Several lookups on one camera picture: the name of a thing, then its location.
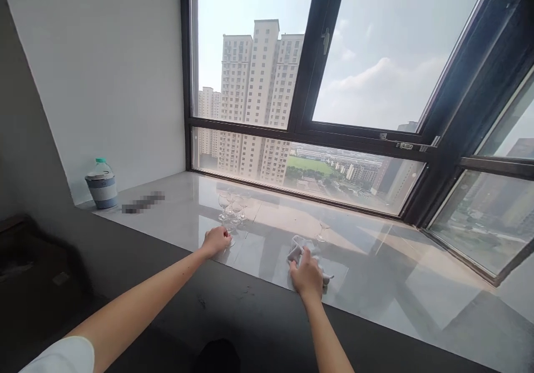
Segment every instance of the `cleaning cloth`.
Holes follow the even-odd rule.
[[[334,276],[327,275],[324,272],[324,269],[321,267],[320,263],[321,250],[316,247],[311,240],[307,240],[301,236],[294,236],[291,240],[291,251],[288,255],[288,263],[295,261],[297,267],[300,266],[300,259],[304,254],[304,246],[307,246],[310,249],[311,257],[317,260],[319,268],[321,269],[321,272],[323,272],[323,286],[326,287],[328,283],[330,283],[330,280],[334,278]]]

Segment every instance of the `glass pane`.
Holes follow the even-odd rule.
[[[534,79],[495,125],[478,152],[484,156],[534,159]]]
[[[342,0],[313,120],[415,132],[477,0]]]
[[[496,275],[534,238],[534,182],[466,171],[431,230]]]
[[[193,129],[193,167],[398,215],[424,163]]]
[[[199,0],[193,115],[285,130],[311,1]]]

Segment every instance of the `white sleeve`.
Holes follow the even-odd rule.
[[[67,337],[46,348],[20,373],[93,373],[95,349],[84,337]]]

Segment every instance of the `hand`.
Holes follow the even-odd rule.
[[[223,226],[219,226],[206,231],[204,242],[200,249],[206,252],[207,258],[211,258],[228,247],[231,241],[232,236],[228,233],[228,230]]]
[[[295,261],[291,261],[289,266],[293,286],[304,303],[308,301],[321,302],[323,297],[323,273],[317,260],[312,258],[308,247],[304,247],[304,254],[301,258],[299,268],[296,267]]]

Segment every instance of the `finger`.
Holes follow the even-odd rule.
[[[302,261],[304,263],[309,263],[311,258],[312,258],[312,253],[310,252],[310,248],[305,246],[304,247],[304,256],[302,256]]]

